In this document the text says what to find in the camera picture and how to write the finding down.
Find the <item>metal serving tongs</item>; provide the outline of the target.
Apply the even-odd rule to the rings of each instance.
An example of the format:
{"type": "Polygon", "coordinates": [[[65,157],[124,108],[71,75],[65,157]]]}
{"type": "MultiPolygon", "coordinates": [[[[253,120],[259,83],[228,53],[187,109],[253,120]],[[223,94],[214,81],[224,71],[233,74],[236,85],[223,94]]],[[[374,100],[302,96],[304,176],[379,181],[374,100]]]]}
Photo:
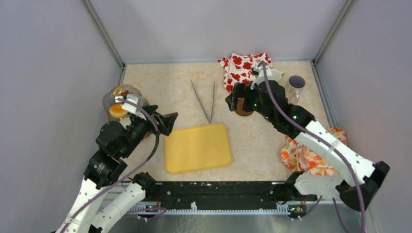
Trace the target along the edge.
{"type": "Polygon", "coordinates": [[[206,95],[206,89],[199,86],[194,80],[190,80],[191,88],[195,94],[195,97],[199,103],[199,106],[204,114],[204,117],[208,124],[212,123],[214,114],[214,100],[215,100],[215,80],[209,81],[208,91],[206,95]]]}

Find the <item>pink pearlescent mug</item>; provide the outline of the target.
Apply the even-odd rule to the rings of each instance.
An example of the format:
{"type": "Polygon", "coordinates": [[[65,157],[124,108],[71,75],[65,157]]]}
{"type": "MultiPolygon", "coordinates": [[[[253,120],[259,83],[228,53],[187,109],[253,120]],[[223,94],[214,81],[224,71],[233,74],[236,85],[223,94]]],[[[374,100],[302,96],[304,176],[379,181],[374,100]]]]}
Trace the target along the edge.
{"type": "Polygon", "coordinates": [[[305,85],[306,81],[303,77],[298,75],[293,75],[289,77],[285,86],[285,94],[289,103],[297,104],[305,85]]]}

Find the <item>orange glazed donut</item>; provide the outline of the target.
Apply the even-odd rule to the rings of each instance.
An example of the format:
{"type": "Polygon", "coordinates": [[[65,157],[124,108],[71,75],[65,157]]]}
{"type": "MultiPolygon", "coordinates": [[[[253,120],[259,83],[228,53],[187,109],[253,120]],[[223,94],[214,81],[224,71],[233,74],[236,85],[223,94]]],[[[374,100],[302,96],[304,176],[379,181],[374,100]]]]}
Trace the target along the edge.
{"type": "Polygon", "coordinates": [[[109,108],[109,114],[116,119],[124,118],[128,115],[128,112],[122,109],[122,103],[115,103],[109,108]]]}

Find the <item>three-tier glass dessert stand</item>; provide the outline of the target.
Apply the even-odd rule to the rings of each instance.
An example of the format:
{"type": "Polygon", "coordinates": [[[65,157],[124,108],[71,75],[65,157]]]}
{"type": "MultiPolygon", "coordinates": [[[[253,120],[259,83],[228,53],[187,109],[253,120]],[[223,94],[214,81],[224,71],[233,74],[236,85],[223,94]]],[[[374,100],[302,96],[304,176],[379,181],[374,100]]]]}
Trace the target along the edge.
{"type": "Polygon", "coordinates": [[[110,89],[103,97],[103,109],[106,114],[107,122],[119,122],[124,128],[131,124],[130,113],[128,110],[136,110],[139,116],[143,117],[137,108],[120,101],[120,99],[132,101],[139,106],[148,106],[149,102],[143,97],[142,93],[132,85],[117,85],[110,89]]]}

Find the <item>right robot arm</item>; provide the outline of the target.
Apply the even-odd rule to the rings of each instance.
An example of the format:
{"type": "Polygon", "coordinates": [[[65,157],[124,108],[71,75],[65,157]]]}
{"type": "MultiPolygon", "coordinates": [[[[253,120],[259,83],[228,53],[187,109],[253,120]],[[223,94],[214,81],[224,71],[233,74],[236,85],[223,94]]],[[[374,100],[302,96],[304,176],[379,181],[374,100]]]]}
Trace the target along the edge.
{"type": "Polygon", "coordinates": [[[316,174],[295,172],[285,186],[291,200],[303,195],[323,195],[339,198],[355,211],[367,209],[382,186],[390,166],[372,162],[354,152],[329,133],[305,108],[288,103],[285,88],[276,81],[265,83],[235,83],[225,98],[229,110],[257,112],[280,133],[311,149],[335,170],[337,175],[321,178],[316,174]]]}

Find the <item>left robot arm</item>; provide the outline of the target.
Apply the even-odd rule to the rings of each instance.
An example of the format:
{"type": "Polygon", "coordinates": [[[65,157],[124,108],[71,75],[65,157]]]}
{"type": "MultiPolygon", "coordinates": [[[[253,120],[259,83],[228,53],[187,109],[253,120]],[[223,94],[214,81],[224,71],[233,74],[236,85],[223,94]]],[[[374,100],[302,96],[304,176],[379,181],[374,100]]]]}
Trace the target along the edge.
{"type": "Polygon", "coordinates": [[[146,173],[140,173],[114,201],[98,212],[109,191],[152,159],[161,135],[171,134],[178,113],[162,115],[156,111],[157,108],[157,105],[142,107],[144,117],[131,115],[127,126],[118,121],[109,121],[102,126],[96,138],[98,150],[88,162],[77,198],[57,229],[58,233],[107,233],[135,204],[154,198],[155,180],[146,173]],[[140,165],[122,177],[127,168],[124,159],[149,134],[155,136],[152,151],[140,165]]]}

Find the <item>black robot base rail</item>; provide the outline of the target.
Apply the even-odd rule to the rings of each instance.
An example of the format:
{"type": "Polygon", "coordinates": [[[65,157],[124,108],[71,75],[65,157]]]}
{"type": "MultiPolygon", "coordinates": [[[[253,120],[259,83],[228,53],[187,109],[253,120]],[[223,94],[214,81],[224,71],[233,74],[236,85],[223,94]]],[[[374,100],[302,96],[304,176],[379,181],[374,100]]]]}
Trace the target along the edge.
{"type": "Polygon", "coordinates": [[[144,201],[169,210],[272,210],[304,197],[285,182],[157,182],[146,192],[144,201]]]}

